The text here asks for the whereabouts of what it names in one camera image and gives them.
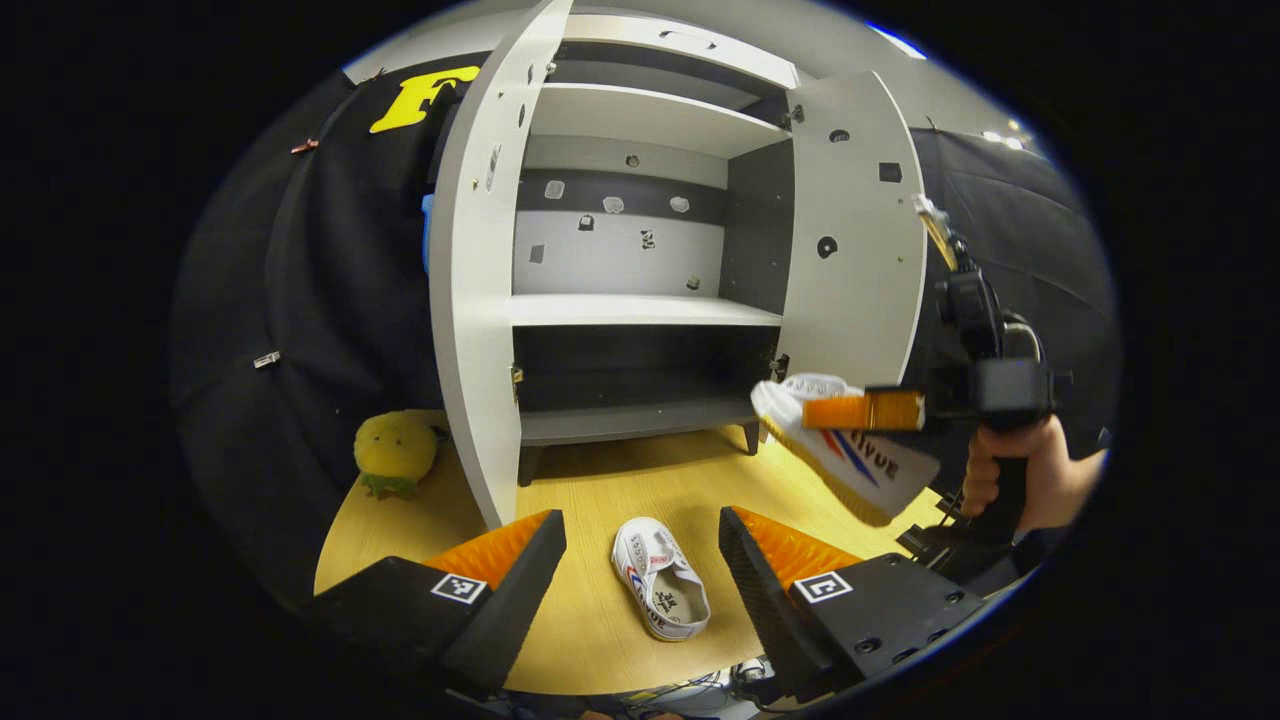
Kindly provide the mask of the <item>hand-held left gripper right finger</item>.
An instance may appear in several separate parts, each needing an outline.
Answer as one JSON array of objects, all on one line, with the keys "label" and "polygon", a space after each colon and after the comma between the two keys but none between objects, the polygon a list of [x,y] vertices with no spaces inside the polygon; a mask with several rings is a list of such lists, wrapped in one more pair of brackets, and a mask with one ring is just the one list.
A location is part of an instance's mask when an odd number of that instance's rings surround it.
[{"label": "hand-held left gripper right finger", "polygon": [[719,552],[780,692],[818,700],[938,644],[986,598],[896,552],[860,559],[740,506]]}]

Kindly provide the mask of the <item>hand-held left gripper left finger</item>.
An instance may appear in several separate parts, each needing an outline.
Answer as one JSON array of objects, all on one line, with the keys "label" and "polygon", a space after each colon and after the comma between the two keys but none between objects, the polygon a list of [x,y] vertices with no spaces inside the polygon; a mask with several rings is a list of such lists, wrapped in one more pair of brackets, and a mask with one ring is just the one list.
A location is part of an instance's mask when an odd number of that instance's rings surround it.
[{"label": "hand-held left gripper left finger", "polygon": [[384,557],[314,598],[314,626],[431,691],[500,691],[566,550],[552,509],[426,561]]}]

